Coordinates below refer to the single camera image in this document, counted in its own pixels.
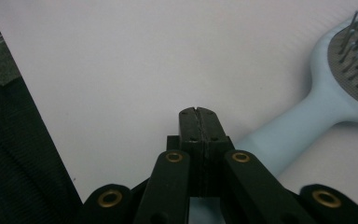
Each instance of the light blue handle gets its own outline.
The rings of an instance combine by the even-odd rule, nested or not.
[[[250,151],[272,172],[280,174],[331,126],[355,113],[334,86],[316,85],[301,103],[235,144]]]

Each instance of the dark cloth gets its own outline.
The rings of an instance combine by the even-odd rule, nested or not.
[[[22,78],[0,86],[0,223],[66,223],[81,205]]]

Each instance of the white surface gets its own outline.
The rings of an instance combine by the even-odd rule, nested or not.
[[[213,110],[238,141],[297,104],[314,44],[356,9],[358,0],[0,0],[0,30],[85,200],[146,179],[182,109]],[[358,124],[335,126],[280,180],[358,203]]]

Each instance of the light blue hairbrush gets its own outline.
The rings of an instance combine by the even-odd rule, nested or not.
[[[235,145],[254,153],[274,175],[333,125],[358,122],[358,11],[319,40],[310,68],[306,99]]]

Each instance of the brass ring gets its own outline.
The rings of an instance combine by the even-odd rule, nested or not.
[[[322,198],[323,195],[329,197],[332,201],[331,202],[326,201],[324,198]],[[341,200],[338,197],[336,197],[336,195],[323,189],[313,191],[312,197],[316,202],[321,203],[326,207],[338,208],[342,205]]]
[[[234,161],[238,161],[238,162],[247,162],[251,158],[244,152],[236,152],[236,153],[232,154],[232,159]]]
[[[183,156],[177,152],[170,152],[165,156],[165,158],[170,162],[179,162],[183,159]]]
[[[105,198],[106,198],[106,196],[109,196],[109,195],[115,195],[116,198],[113,201],[107,202],[105,200]],[[98,198],[98,204],[103,208],[113,207],[113,206],[117,205],[118,203],[120,203],[121,199],[123,199],[123,195],[121,194],[120,191],[118,191],[116,189],[110,189],[100,195],[100,197]]]

